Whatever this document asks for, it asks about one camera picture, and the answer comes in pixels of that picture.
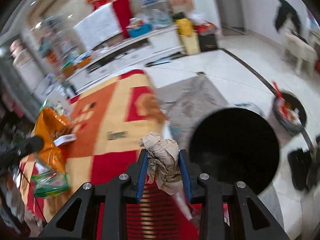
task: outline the gray rug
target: gray rug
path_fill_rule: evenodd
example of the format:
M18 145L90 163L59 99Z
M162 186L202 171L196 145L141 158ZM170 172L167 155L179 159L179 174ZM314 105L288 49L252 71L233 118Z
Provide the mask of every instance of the gray rug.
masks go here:
M197 125L213 111L229 103L203 74L157 89L161 109L167 112L173 139L188 151ZM278 223L284 227L276 190L269 185L259 196Z

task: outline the blue container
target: blue container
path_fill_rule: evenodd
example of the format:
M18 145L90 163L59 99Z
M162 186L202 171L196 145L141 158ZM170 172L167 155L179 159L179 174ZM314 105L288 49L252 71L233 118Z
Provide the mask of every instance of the blue container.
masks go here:
M132 29L132 30L128 31L129 35L132 38L139 37L139 36L146 34L148 32L151 32L151 25L150 24L144 24L137 29Z

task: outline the metal screw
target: metal screw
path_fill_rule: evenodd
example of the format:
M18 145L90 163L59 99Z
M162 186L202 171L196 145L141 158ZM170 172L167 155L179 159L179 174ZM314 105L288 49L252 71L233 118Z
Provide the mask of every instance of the metal screw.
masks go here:
M239 188L244 188L244 187L245 187L245 183L244 183L243 181L238 181L238 182L237 182L237 186L238 186Z
M92 184L90 182L86 182L82 185L83 189L90 189L92 187Z
M201 173L201 174L200 174L200 179L207 180L207 179L209 179L209 175L206 174L206 173Z
M129 178L128 174L122 173L122 174L119 175L119 179L121 179L121 180L126 180L128 178Z

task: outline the yellow bag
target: yellow bag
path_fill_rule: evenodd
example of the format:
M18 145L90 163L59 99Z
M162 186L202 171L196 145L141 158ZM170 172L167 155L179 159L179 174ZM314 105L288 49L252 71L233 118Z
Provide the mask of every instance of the yellow bag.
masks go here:
M40 112L34 128L34 135L42 137L44 141L43 149L38 152L41 161L63 173L66 172L65 161L60 148L53 141L63 135L70 124L66 116L58 115L52 108L46 107Z
M188 18L176 20L180 35L191 36L193 34L193 25Z

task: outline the doorway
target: doorway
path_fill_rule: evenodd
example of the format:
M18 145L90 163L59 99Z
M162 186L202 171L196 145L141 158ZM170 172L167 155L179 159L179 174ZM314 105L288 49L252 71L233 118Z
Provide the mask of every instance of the doorway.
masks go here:
M220 14L222 34L245 34L244 15L241 0L216 0Z

